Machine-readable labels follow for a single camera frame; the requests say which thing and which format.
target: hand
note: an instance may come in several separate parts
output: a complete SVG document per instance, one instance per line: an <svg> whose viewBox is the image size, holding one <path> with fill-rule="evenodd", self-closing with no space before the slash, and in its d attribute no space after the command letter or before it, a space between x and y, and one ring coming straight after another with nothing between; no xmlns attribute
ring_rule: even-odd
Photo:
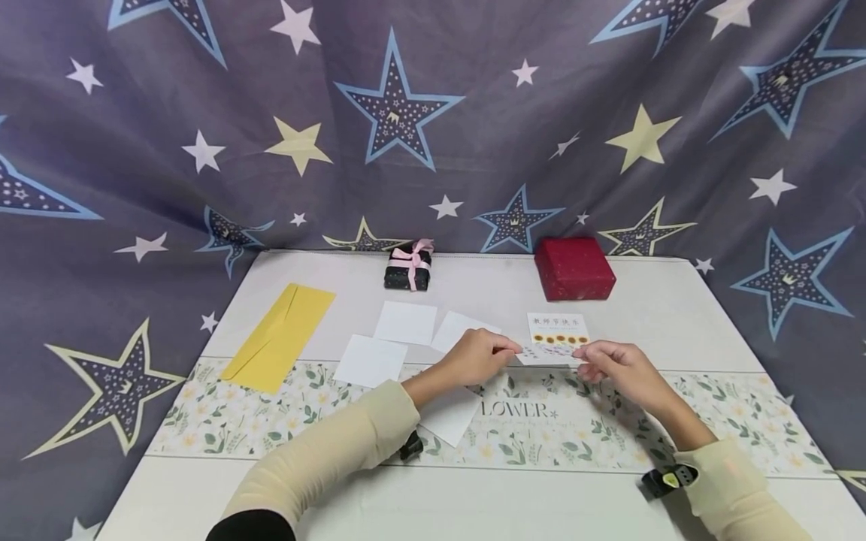
<svg viewBox="0 0 866 541"><path fill-rule="evenodd" d="M468 329L436 365L454 385L480 385L505 368L523 348L487 329Z"/></svg>
<svg viewBox="0 0 866 541"><path fill-rule="evenodd" d="M584 381L598 383L609 377L619 392L650 415L659 416L683 404L634 344L597 340L578 348L572 355L586 361L578 367L578 375Z"/></svg>
<svg viewBox="0 0 866 541"><path fill-rule="evenodd" d="M438 363L403 382L403 388L421 409L437 396L457 387L479 385L505 368L519 344L487 329L469 329Z"/></svg>

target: white tabletop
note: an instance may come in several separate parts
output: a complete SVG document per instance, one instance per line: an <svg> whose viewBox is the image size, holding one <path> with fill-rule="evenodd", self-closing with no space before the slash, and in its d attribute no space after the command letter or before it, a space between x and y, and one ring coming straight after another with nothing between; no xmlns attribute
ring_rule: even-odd
<svg viewBox="0 0 866 541"><path fill-rule="evenodd" d="M290 282L337 294L301 359L337 361L349 337L372 336L386 300L437 306L529 339L527 312L577 312L592 339L639 344L661 370L763 372L701 276L688 261L611 257L617 284L607 300L550 303L530 255L435 254L430 290L382 287L384 255L261 254L237 290L204 357L234 357ZM410 346L408 362L435 363L441 353Z"/></svg>
<svg viewBox="0 0 866 541"><path fill-rule="evenodd" d="M641 345L663 370L761 372L687 261L611 258L607 301L545 302L528 256L435 254L430 290L381 286L385 261L363 254L262 254L204 355L233 356L289 282L336 292L301 358L337 360L370 335L385 300L455 310L528 338L527 312L578 312L592 338ZM415 363L440 354L410 347ZM204 539L252 460L146 455L99 541ZM353 476L301 521L300 539L709 539L681 494L647 502L627 473L381 467ZM816 540L854 539L866 517L839 480L770 479L770 492Z"/></svg>

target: beige sleeve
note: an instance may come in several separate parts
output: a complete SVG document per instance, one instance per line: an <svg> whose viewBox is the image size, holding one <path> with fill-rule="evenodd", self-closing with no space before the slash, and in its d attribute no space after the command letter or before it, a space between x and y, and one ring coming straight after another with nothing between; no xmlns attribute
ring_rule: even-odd
<svg viewBox="0 0 866 541"><path fill-rule="evenodd" d="M719 541L807 541L811 536L766 491L766 479L735 441L717 441L679 464L698 471L685 488L692 513Z"/></svg>
<svg viewBox="0 0 866 541"><path fill-rule="evenodd" d="M267 509L279 513L295 529L301 514L328 487L396 453L419 418L403 385L382 383L256 462L223 518Z"/></svg>

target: floral table mat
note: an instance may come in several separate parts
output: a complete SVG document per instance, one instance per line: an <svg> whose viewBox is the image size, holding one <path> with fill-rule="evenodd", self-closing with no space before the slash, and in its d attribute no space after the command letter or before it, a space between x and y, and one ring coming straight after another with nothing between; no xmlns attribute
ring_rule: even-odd
<svg viewBox="0 0 866 541"><path fill-rule="evenodd" d="M228 359L202 358L148 454L258 459L365 390L333 381L337 363L299 361L276 395L218 379ZM405 365L402 378L424 368ZM835 477L800 420L761 374L665 372L720 437L734 438L769 477ZM460 445L419 427L424 451L408 466L644 473L673 448L654 419L609 384L573 370L509 368L485 387Z"/></svg>

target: white card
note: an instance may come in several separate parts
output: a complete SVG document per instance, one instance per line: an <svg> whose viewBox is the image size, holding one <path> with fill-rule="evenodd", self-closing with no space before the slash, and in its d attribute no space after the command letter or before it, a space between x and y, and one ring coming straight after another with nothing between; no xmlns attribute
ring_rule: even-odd
<svg viewBox="0 0 866 541"><path fill-rule="evenodd" d="M436 351L448 353L467 329L481 328L487 329L490 332L495 332L496 334L502 332L502 329L499 327L488 325L477 319L467 318L461 313L448 312L445 314L445 319L443 319L442 324L439 325L439 330L436 331L436 336L433 337L433 342L430 344L430 347Z"/></svg>
<svg viewBox="0 0 866 541"><path fill-rule="evenodd" d="M562 344L530 344L523 346L523 352L517 358L525 366L548 366L550 364L576 365L578 360L572 357L574 348Z"/></svg>
<svg viewBox="0 0 866 541"><path fill-rule="evenodd" d="M389 379L397 381L408 349L402 344L353 334L333 378L370 389Z"/></svg>
<svg viewBox="0 0 866 541"><path fill-rule="evenodd" d="M455 448L480 405L480 396L465 387L458 387L421 408L420 424Z"/></svg>
<svg viewBox="0 0 866 541"><path fill-rule="evenodd" d="M373 337L391 342L430 345L434 325L436 325L435 306L387 300L382 305Z"/></svg>
<svg viewBox="0 0 866 541"><path fill-rule="evenodd" d="M565 344L580 347L588 344L590 333L586 330L584 317L579 313L527 314L529 335L535 344Z"/></svg>

